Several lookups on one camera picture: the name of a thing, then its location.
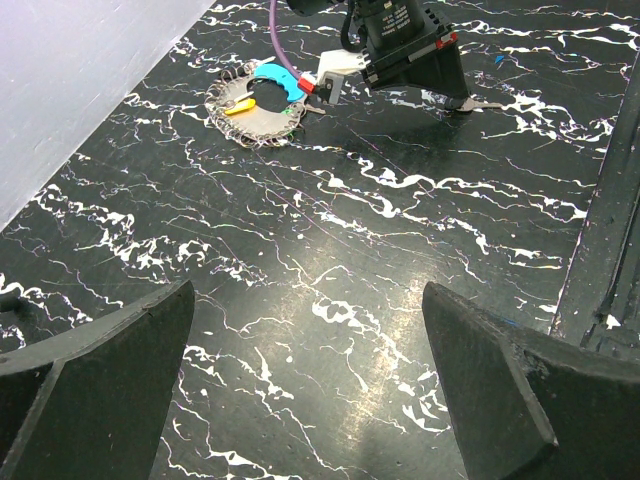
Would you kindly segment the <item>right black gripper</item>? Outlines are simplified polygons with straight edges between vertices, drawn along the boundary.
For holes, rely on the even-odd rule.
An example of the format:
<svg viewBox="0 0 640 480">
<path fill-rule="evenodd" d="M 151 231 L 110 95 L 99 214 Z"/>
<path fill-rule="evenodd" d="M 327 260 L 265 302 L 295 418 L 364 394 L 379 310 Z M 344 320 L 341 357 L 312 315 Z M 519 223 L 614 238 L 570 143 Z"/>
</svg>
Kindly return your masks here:
<svg viewBox="0 0 640 480">
<path fill-rule="evenodd" d="M 458 35 L 443 15 L 416 1 L 349 1 L 344 29 L 354 25 L 359 42 L 344 47 L 362 52 L 368 61 L 361 72 L 373 90 L 413 87 L 445 97 L 455 110 L 470 98 Z"/>
</svg>

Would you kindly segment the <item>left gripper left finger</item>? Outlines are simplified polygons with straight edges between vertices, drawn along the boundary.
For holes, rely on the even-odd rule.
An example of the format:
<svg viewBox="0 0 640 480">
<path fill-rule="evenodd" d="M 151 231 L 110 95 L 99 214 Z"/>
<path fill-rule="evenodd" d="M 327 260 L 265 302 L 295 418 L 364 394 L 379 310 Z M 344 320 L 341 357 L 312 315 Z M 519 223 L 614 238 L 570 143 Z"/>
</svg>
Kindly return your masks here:
<svg viewBox="0 0 640 480">
<path fill-rule="evenodd" d="M 148 478 L 194 308 L 175 282 L 3 354 L 2 478 Z"/>
</svg>

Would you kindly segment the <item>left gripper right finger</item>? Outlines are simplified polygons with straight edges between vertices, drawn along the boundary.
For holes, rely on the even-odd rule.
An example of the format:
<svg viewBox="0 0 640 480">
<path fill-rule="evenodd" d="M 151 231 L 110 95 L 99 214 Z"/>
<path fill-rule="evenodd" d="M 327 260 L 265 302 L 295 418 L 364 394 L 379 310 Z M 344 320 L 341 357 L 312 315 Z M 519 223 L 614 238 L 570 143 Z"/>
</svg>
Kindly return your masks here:
<svg viewBox="0 0 640 480">
<path fill-rule="evenodd" d="M 636 354 L 570 345 L 433 282 L 422 312 L 469 478 L 638 478 Z"/>
</svg>

